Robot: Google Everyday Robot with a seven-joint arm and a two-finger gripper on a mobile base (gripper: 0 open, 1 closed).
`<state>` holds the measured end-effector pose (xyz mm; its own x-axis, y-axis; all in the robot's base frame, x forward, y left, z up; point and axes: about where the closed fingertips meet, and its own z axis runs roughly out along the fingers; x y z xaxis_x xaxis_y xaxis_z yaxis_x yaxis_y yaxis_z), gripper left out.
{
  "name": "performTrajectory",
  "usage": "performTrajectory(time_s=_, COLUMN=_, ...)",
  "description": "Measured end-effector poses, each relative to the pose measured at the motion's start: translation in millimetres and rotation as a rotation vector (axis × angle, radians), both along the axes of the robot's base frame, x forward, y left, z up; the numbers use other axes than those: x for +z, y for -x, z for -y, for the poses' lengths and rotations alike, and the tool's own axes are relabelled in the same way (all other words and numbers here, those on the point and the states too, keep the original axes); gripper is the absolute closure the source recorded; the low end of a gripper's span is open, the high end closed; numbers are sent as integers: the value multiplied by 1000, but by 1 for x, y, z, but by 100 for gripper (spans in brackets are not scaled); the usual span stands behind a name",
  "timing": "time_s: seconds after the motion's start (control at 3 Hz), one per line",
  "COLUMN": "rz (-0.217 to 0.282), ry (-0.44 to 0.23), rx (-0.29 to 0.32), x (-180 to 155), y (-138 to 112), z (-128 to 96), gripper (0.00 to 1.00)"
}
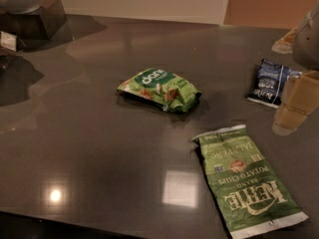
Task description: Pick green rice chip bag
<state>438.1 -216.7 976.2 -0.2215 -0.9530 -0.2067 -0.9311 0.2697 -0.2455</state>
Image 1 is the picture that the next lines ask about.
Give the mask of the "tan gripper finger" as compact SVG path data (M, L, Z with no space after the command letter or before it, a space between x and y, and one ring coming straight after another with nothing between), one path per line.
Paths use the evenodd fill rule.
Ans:
M279 54L291 54L293 52L296 30L297 28L293 28L287 32L283 37L273 44L271 50Z
M277 135L289 135L319 107L319 72L307 71L285 83L272 125Z

